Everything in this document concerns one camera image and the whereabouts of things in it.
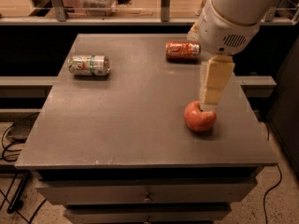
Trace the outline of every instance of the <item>speckled floor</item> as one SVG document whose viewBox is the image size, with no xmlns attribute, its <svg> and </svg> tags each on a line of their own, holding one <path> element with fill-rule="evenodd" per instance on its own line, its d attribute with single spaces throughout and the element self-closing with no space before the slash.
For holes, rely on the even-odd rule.
<svg viewBox="0 0 299 224">
<path fill-rule="evenodd" d="M 263 123 L 260 123 L 265 136 L 267 130 Z M 278 165 L 282 173 L 282 181 L 275 189 L 271 190 L 266 198 L 266 212 L 268 223 L 270 224 L 291 224 L 298 223 L 299 220 L 299 181 L 293 173 L 292 167 L 281 151 L 281 147 L 276 137 L 270 132 L 269 142 L 278 156 Z M 7 191 L 12 175 L 0 175 L 0 189 Z M 279 171 L 275 167 L 266 167 L 257 176 L 258 185 L 241 202 L 232 203 L 232 212 L 223 220 L 216 221 L 215 224 L 262 224 L 265 223 L 263 210 L 263 196 L 268 189 L 276 185 L 279 181 Z M 44 200 L 35 190 L 36 180 L 30 179 L 22 200 L 23 208 L 20 210 L 27 220 L 30 219 L 36 208 Z M 70 224 L 63 217 L 64 208 L 54 206 L 48 202 L 40 208 L 33 224 Z M 0 210 L 0 222 L 2 224 L 22 224 L 26 223 L 17 213 L 7 213 L 7 203 Z"/>
</svg>

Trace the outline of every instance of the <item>table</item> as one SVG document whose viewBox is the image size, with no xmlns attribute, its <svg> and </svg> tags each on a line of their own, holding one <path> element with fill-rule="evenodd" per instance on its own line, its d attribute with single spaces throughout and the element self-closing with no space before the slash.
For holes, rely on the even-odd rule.
<svg viewBox="0 0 299 224">
<path fill-rule="evenodd" d="M 16 163 L 73 223 L 191 223 L 221 219 L 276 156 L 232 77 L 215 126 L 188 129 L 200 62 L 169 62 L 186 35 L 79 35 L 69 52 L 106 55 L 107 77 L 76 77 L 67 59 Z"/>
</svg>

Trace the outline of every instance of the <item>apple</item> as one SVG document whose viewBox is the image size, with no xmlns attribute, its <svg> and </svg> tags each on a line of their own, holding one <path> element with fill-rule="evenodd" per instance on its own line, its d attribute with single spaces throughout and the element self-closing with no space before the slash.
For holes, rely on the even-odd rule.
<svg viewBox="0 0 299 224">
<path fill-rule="evenodd" d="M 184 111 L 184 118 L 187 126 L 196 132 L 210 129 L 216 122 L 216 111 L 202 111 L 200 101 L 190 102 Z"/>
</svg>

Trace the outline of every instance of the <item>silver soda can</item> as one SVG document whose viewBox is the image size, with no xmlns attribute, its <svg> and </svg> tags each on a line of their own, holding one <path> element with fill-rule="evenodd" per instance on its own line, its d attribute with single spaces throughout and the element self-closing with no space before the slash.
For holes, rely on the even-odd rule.
<svg viewBox="0 0 299 224">
<path fill-rule="evenodd" d="M 110 72 L 107 56 L 75 55 L 68 59 L 68 70 L 78 76 L 106 76 Z"/>
</svg>

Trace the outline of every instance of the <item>label on can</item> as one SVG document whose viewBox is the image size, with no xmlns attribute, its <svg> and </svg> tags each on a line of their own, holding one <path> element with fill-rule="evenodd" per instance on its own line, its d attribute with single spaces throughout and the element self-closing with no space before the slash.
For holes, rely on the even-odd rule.
<svg viewBox="0 0 299 224">
<path fill-rule="evenodd" d="M 79 76 L 106 76 L 110 72 L 109 59 L 98 55 L 76 55 L 68 59 L 68 70 Z"/>
<path fill-rule="evenodd" d="M 198 60 L 201 52 L 200 44 L 189 41 L 171 41 L 166 44 L 167 59 Z"/>
</svg>

